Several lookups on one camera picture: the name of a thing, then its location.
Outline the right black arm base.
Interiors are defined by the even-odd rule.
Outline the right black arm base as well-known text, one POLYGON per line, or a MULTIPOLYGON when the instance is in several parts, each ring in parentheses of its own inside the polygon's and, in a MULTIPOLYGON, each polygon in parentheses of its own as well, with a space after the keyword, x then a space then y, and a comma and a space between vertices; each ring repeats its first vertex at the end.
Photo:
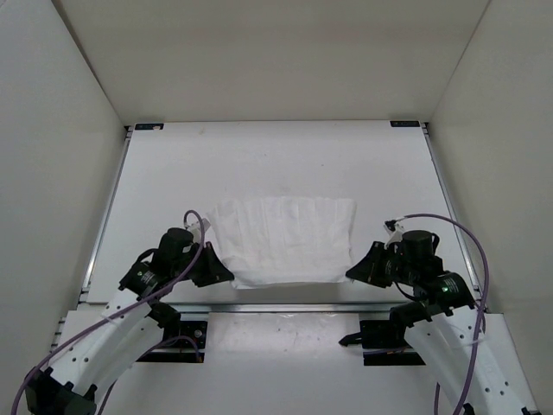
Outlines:
POLYGON ((387 320, 361 320, 359 331, 342 337, 338 343, 347 348, 361 346, 365 367, 424 366, 422 357, 405 340, 407 329, 415 322, 430 321, 420 303, 393 307, 387 320))

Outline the white pleated skirt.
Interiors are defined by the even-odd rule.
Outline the white pleated skirt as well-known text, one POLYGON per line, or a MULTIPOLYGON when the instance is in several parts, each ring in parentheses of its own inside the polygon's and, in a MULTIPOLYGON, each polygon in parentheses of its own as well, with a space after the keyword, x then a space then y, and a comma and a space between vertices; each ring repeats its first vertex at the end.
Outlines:
POLYGON ((338 284, 353 266, 356 202, 271 196, 226 200, 207 213, 232 287, 338 284))

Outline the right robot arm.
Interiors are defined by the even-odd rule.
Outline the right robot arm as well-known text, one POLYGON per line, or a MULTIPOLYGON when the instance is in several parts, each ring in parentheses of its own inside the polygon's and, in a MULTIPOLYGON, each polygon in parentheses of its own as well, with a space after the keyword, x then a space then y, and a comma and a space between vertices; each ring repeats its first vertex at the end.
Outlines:
POLYGON ((474 295, 437 255, 439 244, 437 234, 424 230, 395 231, 388 242, 372 243, 346 277, 378 288, 406 285, 412 292, 391 308, 387 322, 364 326, 340 345, 360 344, 367 355, 412 349, 456 414, 530 414, 486 344, 474 295))

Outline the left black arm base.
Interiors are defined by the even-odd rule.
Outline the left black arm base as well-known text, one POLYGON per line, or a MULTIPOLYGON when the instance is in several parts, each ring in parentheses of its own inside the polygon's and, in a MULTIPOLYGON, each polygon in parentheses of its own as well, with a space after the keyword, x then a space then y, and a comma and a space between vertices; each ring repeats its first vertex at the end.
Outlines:
POLYGON ((207 320, 184 320, 182 314, 165 303, 157 303, 149 313, 162 339, 138 362, 201 364, 205 360, 207 320))

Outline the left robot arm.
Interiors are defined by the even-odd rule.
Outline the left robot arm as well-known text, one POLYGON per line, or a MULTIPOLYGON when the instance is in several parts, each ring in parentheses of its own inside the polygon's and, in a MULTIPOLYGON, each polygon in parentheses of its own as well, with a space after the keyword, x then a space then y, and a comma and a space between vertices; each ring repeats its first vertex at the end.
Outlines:
POLYGON ((181 314, 164 303, 180 282, 203 288, 233 274, 205 240, 205 220, 171 227, 157 247, 141 253, 118 283, 98 320, 63 342, 32 368, 17 394, 32 414, 94 414, 98 400, 144 355, 185 340, 181 314))

